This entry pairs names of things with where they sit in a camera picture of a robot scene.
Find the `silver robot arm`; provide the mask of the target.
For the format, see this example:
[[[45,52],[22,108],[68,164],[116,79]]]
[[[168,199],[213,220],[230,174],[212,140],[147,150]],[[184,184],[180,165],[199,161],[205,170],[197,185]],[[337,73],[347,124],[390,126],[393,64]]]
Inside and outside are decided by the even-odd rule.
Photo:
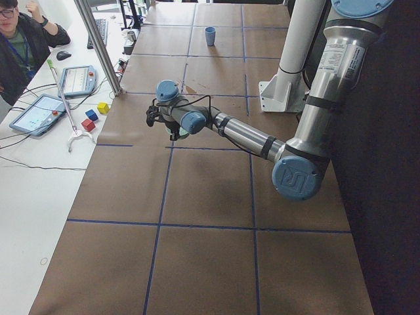
[[[261,110],[294,115],[282,141],[211,104],[200,106],[172,80],[157,84],[146,123],[164,124],[170,139],[210,129],[239,149],[273,163],[272,184],[290,200],[307,200],[331,160],[331,126],[355,88],[368,48],[383,34],[392,1],[296,1],[276,74],[259,83]]]

